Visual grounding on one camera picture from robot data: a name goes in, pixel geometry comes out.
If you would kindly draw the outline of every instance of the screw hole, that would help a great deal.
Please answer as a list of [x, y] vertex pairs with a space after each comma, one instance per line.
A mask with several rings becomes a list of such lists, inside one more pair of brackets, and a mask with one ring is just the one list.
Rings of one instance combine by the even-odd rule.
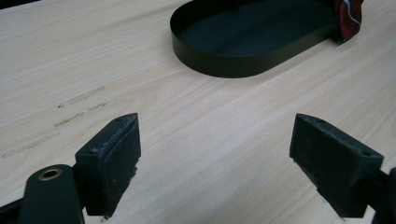
[[54, 179], [54, 178], [60, 176], [61, 174], [62, 174], [61, 169], [50, 169], [50, 170], [44, 171], [38, 177], [38, 179], [41, 181], [48, 181], [48, 180], [51, 180], [51, 179]]
[[363, 151], [363, 156], [369, 157], [369, 156], [371, 156], [371, 154], [370, 154], [370, 152]]

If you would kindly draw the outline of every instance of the black oval tray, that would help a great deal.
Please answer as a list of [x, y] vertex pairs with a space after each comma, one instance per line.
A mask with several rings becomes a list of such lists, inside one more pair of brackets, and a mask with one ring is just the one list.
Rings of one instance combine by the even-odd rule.
[[195, 0], [170, 26], [176, 56], [213, 77], [258, 75], [339, 34], [331, 0]]

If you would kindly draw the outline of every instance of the table surface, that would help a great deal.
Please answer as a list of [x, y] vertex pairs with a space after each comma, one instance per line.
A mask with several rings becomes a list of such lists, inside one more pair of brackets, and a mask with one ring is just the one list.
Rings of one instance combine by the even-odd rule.
[[43, 0], [0, 11], [0, 204], [34, 171], [137, 112], [142, 157], [110, 220], [371, 223], [341, 219], [289, 157], [296, 113], [329, 121], [396, 166], [396, 2], [363, 4], [361, 32], [255, 77], [190, 70], [169, 19], [187, 0]]

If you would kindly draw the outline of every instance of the wood grain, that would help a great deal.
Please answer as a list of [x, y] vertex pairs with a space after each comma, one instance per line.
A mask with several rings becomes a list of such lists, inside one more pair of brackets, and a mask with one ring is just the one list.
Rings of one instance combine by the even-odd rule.
[[371, 223], [341, 219], [289, 158], [296, 113], [396, 166], [396, 4], [365, 1], [361, 32], [255, 77], [196, 73], [172, 51], [187, 0], [43, 0], [0, 11], [0, 204], [115, 117], [139, 115], [142, 158], [110, 220]]

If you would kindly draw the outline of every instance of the red object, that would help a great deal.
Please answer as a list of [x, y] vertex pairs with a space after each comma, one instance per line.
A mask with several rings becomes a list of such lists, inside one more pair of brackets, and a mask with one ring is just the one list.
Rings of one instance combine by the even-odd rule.
[[361, 29], [361, 4], [363, 0], [334, 0], [334, 13], [340, 16], [340, 32], [350, 39]]

